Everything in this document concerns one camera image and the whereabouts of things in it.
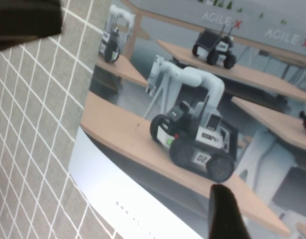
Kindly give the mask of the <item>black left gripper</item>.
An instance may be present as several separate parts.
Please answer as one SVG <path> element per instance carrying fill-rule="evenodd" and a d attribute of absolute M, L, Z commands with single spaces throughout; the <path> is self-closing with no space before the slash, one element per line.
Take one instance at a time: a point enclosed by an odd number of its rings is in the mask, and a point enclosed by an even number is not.
<path fill-rule="evenodd" d="M 0 51 L 62 32 L 59 0 L 0 0 Z"/>

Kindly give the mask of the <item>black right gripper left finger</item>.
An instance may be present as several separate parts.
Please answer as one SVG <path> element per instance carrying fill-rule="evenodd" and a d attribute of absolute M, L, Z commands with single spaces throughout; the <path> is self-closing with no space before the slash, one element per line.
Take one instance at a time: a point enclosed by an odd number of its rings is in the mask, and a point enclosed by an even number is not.
<path fill-rule="evenodd" d="M 233 192 L 222 184 L 213 184 L 208 204 L 210 239 L 249 239 L 247 227 Z"/>

